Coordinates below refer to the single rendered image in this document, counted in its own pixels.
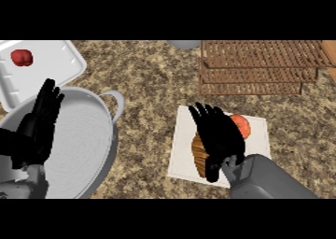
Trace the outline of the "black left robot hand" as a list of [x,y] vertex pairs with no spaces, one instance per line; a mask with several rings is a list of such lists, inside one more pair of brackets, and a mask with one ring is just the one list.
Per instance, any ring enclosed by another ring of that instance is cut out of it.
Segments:
[[52,155],[55,124],[65,94],[48,78],[37,94],[31,112],[17,131],[0,128],[0,155],[11,156],[12,168],[45,164]]

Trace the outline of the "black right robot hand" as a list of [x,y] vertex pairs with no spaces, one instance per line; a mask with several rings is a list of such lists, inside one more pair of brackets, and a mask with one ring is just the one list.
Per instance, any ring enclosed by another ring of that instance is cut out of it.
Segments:
[[245,160],[245,141],[239,127],[217,106],[197,103],[189,111],[198,125],[198,133],[208,158],[205,160],[205,177],[214,183],[220,179],[223,162],[236,157],[236,165]]

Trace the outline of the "brown croissant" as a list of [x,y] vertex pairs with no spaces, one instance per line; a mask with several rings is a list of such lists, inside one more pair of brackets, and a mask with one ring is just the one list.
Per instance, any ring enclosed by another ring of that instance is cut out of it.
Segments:
[[198,168],[199,176],[205,177],[205,160],[208,158],[208,153],[205,152],[204,144],[199,135],[195,135],[192,141],[192,153],[195,158],[195,165]]

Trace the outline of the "white placemat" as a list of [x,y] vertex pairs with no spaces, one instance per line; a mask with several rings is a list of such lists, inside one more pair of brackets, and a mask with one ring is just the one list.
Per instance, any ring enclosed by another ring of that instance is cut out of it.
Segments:
[[[263,154],[267,158],[272,158],[267,121],[264,118],[253,116],[244,117],[248,119],[251,124],[251,135],[245,140],[245,155]],[[225,173],[220,173],[220,180],[216,183],[210,183],[207,179],[199,176],[192,150],[197,131],[198,126],[194,121],[189,107],[182,105],[179,107],[169,176],[229,189],[230,184]]]

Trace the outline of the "orange tomato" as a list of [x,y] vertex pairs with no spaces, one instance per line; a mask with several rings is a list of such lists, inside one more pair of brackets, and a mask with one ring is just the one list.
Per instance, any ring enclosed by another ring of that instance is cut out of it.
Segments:
[[238,125],[238,128],[242,133],[242,138],[247,139],[251,135],[251,124],[248,119],[241,114],[233,114],[230,118]]

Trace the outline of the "large grey pot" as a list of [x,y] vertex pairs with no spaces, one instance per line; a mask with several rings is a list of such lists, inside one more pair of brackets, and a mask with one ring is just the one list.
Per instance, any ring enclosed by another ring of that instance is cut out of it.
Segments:
[[[107,163],[111,161],[115,122],[120,118],[90,91],[68,88],[61,89],[61,93],[65,98],[55,124],[53,149],[45,162],[51,183],[45,199],[77,199],[93,192],[98,178],[108,174]],[[36,98],[11,112],[5,129],[17,131],[21,120],[33,110]],[[11,156],[0,155],[0,183],[27,177],[22,170],[11,169]]]

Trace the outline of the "white square tray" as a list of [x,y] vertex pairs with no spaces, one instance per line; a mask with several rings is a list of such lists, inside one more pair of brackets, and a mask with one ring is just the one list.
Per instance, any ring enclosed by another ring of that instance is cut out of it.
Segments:
[[[11,53],[27,49],[33,64],[18,66]],[[86,71],[87,63],[71,40],[0,40],[0,102],[11,112],[37,95],[45,80],[65,86]]]

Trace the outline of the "red bell pepper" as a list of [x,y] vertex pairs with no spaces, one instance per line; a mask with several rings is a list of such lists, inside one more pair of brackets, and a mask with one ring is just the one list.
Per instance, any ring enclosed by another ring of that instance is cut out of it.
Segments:
[[33,55],[27,49],[17,49],[11,53],[11,59],[17,66],[31,66],[33,64]]

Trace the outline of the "grey round object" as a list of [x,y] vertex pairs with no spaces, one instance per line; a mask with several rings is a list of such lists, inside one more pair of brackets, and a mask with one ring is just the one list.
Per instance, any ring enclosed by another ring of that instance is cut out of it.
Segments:
[[179,49],[195,49],[201,45],[199,40],[170,40],[169,43]]

